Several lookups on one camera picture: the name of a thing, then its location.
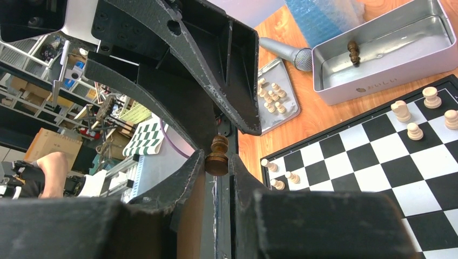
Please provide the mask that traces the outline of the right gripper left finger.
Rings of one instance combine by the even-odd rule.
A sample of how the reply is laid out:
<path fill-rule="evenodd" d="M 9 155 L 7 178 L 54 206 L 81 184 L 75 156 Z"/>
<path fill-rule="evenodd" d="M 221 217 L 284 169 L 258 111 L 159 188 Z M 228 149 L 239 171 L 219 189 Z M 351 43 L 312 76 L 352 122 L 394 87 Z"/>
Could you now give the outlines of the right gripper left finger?
<path fill-rule="evenodd" d="M 128 203 L 1 199 L 1 258 L 199 258 L 204 151 Z"/>

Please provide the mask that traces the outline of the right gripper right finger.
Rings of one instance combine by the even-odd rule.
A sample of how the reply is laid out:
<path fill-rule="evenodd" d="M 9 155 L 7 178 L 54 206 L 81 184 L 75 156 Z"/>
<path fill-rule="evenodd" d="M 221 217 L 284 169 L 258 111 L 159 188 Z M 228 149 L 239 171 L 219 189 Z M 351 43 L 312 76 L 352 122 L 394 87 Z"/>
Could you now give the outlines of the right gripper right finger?
<path fill-rule="evenodd" d="M 236 258 L 417 258 L 384 194 L 273 191 L 232 155 Z"/>

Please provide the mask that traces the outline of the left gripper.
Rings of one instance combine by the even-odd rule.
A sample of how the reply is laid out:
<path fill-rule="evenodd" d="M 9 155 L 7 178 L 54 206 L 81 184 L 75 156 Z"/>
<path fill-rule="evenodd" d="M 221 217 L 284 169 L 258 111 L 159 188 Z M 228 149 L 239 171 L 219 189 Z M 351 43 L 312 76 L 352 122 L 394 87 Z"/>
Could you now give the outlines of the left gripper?
<path fill-rule="evenodd" d="M 1 1 L 1 40 L 7 43 L 63 33 L 102 64 L 152 64 L 170 47 L 139 15 L 155 1 Z"/>

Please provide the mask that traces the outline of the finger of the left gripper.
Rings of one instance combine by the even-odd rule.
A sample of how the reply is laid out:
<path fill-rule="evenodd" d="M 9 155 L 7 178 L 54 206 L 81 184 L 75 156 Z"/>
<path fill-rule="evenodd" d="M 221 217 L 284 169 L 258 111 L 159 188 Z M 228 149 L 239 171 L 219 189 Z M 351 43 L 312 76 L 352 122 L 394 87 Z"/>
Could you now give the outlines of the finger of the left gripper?
<path fill-rule="evenodd" d="M 223 113 L 260 135 L 255 97 L 259 36 L 208 1 L 109 1 L 163 40 Z"/>
<path fill-rule="evenodd" d="M 85 76 L 148 108 L 194 149 L 211 151 L 211 99 L 199 84 L 116 59 L 88 59 Z"/>

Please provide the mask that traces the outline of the dark pawn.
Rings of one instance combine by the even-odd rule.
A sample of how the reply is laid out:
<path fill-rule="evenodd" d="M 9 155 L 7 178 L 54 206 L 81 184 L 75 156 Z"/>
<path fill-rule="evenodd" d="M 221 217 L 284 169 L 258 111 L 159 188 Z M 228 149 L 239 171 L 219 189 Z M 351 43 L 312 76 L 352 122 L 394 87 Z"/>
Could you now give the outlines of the dark pawn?
<path fill-rule="evenodd" d="M 223 135 L 214 137 L 211 153 L 205 159 L 205 170 L 213 176 L 224 176 L 228 173 L 228 139 Z"/>

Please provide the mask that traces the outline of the tin lid with light pieces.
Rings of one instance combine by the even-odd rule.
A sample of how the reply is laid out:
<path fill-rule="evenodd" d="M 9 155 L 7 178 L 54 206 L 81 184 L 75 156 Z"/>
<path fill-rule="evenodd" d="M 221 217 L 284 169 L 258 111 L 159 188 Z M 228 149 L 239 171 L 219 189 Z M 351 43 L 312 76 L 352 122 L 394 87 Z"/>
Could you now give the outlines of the tin lid with light pieces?
<path fill-rule="evenodd" d="M 262 134 L 300 114 L 300 105 L 281 58 L 270 61 L 258 71 L 257 100 Z"/>

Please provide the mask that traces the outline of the black silver chess board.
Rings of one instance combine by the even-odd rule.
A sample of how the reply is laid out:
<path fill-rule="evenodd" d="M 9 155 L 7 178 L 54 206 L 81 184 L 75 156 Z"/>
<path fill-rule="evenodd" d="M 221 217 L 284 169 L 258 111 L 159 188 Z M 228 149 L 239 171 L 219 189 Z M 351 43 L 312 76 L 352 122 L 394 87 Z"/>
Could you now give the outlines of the black silver chess board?
<path fill-rule="evenodd" d="M 442 101 L 435 109 L 425 107 L 420 89 L 401 97 L 422 139 L 410 139 L 407 124 L 384 104 L 262 158 L 264 184 L 384 193 L 420 258 L 457 258 L 457 131 L 445 125 L 445 113 L 457 110 L 457 77 L 432 87 Z"/>

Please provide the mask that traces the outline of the tin box with dark pieces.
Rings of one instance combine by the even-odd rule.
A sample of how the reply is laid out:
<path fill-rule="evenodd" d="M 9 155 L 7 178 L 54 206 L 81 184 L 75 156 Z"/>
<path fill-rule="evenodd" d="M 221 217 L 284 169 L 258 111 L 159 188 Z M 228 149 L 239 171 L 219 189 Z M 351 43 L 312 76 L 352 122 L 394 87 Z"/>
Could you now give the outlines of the tin box with dark pieces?
<path fill-rule="evenodd" d="M 457 36 L 441 2 L 411 1 L 317 45 L 312 61 L 314 91 L 335 105 L 456 69 Z"/>

